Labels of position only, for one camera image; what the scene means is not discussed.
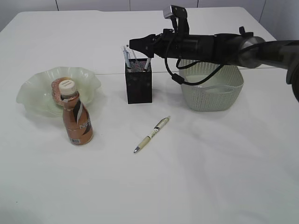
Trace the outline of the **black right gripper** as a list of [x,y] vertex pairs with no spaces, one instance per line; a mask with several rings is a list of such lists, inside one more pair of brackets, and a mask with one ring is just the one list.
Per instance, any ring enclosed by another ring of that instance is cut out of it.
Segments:
[[150,34],[143,38],[129,40],[129,48],[141,53],[146,53],[148,58],[157,55],[161,58],[182,58],[184,37],[167,29],[155,35]]

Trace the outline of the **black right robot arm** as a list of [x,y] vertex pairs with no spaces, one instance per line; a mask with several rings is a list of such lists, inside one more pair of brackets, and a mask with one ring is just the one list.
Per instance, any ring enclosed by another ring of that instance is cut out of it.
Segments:
[[[171,78],[178,84],[195,86],[214,76],[225,65],[256,68],[262,64],[287,71],[286,83],[291,85],[295,98],[299,97],[299,42],[297,40],[269,41],[245,32],[239,34],[190,35],[164,29],[159,35],[131,39],[129,47],[149,58],[155,55],[164,59]],[[218,67],[205,79],[191,83],[172,73],[168,59],[182,59],[217,64]]]

